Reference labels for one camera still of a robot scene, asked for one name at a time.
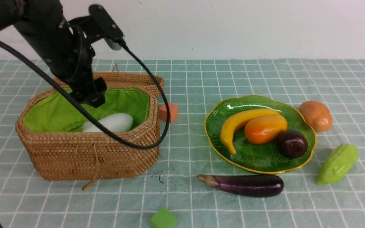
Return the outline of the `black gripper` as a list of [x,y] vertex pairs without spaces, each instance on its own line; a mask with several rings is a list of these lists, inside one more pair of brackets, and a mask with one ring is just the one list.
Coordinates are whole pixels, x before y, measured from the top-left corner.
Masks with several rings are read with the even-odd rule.
[[103,79],[93,78],[92,58],[95,52],[89,43],[49,41],[48,50],[50,71],[72,89],[71,97],[94,108],[105,103],[107,85]]

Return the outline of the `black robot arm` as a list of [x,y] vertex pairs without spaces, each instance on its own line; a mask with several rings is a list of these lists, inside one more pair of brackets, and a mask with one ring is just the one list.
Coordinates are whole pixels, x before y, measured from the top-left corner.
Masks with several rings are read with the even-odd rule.
[[59,0],[0,0],[0,31],[14,26],[77,102],[105,103],[106,83],[94,79],[95,55],[79,25],[69,24]]

